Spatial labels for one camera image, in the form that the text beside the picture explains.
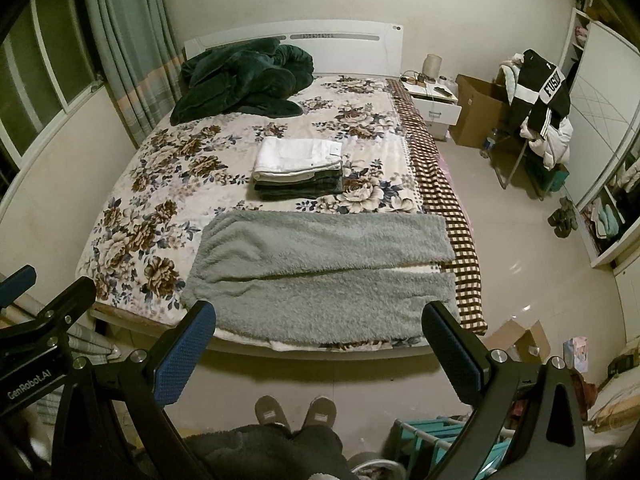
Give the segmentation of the chair with clothes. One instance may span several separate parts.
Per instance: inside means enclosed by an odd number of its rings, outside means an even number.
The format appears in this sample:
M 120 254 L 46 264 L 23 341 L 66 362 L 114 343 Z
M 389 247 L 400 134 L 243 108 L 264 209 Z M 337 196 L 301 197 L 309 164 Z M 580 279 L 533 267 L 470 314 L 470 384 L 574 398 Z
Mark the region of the chair with clothes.
M 482 154 L 504 190 L 526 178 L 538 200 L 560 192 L 570 175 L 564 164 L 547 169 L 525 140 L 500 129 L 488 134 Z

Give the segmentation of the flat cardboard on floor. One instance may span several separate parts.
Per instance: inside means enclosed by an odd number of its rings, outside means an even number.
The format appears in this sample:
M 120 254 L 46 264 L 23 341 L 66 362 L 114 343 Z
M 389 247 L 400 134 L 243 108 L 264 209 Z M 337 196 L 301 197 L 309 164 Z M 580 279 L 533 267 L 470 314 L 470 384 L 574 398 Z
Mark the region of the flat cardboard on floor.
M 503 350 L 518 362 L 542 364 L 550 356 L 551 347 L 541 322 L 536 321 L 529 328 L 509 320 L 498 330 L 484 337 L 488 350 Z

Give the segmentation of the beige table lamp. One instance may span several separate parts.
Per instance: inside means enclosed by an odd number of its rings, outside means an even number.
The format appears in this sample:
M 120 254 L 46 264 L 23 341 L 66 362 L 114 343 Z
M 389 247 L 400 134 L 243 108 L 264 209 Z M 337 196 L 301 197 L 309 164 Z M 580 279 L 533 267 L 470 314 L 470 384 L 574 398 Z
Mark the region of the beige table lamp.
M 435 53 L 429 53 L 423 61 L 422 74 L 426 79 L 435 81 L 439 77 L 440 68 L 442 67 L 442 58 Z

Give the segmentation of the window with white frame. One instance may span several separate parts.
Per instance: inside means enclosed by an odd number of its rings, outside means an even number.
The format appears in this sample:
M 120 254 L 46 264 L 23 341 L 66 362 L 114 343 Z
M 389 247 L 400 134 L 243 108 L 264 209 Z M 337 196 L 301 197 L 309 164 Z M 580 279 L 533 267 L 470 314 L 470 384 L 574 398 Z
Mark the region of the window with white frame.
M 85 0 L 28 0 L 1 43 L 1 148 L 24 168 L 103 86 Z

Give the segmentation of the teal drying rack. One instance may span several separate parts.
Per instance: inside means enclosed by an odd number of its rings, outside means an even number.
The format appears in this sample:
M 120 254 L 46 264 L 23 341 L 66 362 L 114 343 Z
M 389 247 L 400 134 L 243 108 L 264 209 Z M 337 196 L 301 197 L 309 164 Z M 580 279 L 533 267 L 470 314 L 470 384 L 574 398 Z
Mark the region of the teal drying rack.
M 461 436 L 465 420 L 437 417 L 427 420 L 400 420 L 394 422 L 394 461 L 406 467 L 408 479 L 423 479 L 444 458 L 454 441 Z M 495 440 L 477 479 L 487 479 L 501 465 L 514 430 L 503 428 Z

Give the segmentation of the black and white jacket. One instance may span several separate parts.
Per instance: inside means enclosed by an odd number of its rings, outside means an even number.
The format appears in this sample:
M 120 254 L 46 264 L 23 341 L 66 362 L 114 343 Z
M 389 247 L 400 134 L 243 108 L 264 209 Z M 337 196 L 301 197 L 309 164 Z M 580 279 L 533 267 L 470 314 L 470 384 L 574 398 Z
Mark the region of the black and white jacket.
M 570 160 L 570 92 L 558 66 L 527 49 L 502 62 L 509 111 L 506 131 L 524 139 L 547 170 Z

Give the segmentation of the grey-green curtain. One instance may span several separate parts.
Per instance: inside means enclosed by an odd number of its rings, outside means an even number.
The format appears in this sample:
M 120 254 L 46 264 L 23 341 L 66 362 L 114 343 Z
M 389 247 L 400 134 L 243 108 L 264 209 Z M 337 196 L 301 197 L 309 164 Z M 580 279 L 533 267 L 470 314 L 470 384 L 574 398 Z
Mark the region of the grey-green curtain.
M 85 0 L 106 82 L 131 139 L 141 144 L 182 95 L 183 56 L 165 0 Z

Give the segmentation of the white wardrobe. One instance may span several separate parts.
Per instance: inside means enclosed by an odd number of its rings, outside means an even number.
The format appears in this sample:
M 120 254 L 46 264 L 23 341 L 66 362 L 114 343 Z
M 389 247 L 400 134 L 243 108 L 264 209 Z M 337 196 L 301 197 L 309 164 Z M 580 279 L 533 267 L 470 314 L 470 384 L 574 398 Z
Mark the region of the white wardrobe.
M 591 264 L 606 266 L 639 236 L 639 50 L 575 9 L 559 66 L 574 127 L 565 189 Z

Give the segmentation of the dark folded pants stack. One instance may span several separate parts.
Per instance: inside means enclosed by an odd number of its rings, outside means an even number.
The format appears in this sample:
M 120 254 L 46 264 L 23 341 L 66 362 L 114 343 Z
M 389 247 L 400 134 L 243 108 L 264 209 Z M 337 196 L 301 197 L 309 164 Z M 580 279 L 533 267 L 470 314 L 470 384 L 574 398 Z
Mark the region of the dark folded pants stack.
M 295 182 L 256 181 L 254 191 L 261 200 L 292 200 L 293 198 L 317 198 L 341 193 L 341 170 L 319 171 L 311 178 Z

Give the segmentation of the dark green duvet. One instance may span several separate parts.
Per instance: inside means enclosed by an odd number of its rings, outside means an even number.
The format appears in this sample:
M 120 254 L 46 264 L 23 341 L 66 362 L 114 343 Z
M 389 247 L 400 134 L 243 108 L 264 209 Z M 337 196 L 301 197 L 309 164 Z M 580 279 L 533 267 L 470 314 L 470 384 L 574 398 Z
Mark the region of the dark green duvet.
M 171 125 L 230 113 L 289 118 L 303 114 L 290 97 L 314 81 L 314 59 L 276 37 L 259 38 L 189 58 L 181 78 L 186 91 L 171 112 Z

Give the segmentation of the white nightstand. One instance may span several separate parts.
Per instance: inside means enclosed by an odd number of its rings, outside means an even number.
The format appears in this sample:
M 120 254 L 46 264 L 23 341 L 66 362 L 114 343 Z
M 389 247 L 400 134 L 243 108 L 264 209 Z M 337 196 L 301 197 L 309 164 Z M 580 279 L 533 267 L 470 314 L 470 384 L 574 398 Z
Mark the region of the white nightstand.
M 439 141 L 446 141 L 450 129 L 457 125 L 462 107 L 446 86 L 402 76 L 400 81 L 423 118 L 427 131 Z

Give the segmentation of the brown cardboard box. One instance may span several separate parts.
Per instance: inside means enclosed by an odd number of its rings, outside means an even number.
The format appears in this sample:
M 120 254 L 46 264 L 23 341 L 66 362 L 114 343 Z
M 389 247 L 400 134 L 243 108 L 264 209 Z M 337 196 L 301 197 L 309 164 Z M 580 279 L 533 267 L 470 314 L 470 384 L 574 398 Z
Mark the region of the brown cardboard box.
M 450 134 L 457 145 L 481 148 L 492 130 L 504 130 L 510 105 L 506 88 L 459 74 L 458 104 L 461 112 Z

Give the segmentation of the white bed headboard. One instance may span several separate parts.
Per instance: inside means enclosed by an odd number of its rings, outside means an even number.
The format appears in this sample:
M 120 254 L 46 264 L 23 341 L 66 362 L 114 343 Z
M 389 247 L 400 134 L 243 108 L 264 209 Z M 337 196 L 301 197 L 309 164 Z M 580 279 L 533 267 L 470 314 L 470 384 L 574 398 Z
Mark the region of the white bed headboard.
M 317 74 L 396 77 L 400 74 L 404 28 L 393 23 L 355 20 L 294 20 L 248 25 L 190 39 L 184 54 L 276 37 L 308 52 Z

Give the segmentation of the right grey slipper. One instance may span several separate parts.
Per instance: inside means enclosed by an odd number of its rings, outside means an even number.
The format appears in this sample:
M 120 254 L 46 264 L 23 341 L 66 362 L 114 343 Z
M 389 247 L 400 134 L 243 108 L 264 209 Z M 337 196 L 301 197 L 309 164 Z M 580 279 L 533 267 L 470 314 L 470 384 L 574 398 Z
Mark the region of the right grey slipper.
M 335 424 L 337 408 L 327 396 L 317 396 L 309 404 L 303 427 L 326 427 L 332 429 Z

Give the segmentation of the floral bed blanket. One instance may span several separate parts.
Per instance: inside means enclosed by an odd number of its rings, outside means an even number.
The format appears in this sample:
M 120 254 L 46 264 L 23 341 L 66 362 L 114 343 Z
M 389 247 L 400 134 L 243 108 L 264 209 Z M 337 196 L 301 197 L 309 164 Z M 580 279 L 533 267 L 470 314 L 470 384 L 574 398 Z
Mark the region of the floral bed blanket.
M 96 217 L 76 272 L 99 304 L 138 323 L 171 326 L 204 228 L 234 210 L 320 214 L 416 214 L 423 200 L 409 152 L 421 117 L 396 82 L 322 76 L 294 96 L 300 114 L 232 113 L 163 120 L 116 181 Z M 252 173 L 262 142 L 318 139 L 341 144 L 345 188 L 322 198 L 266 202 Z

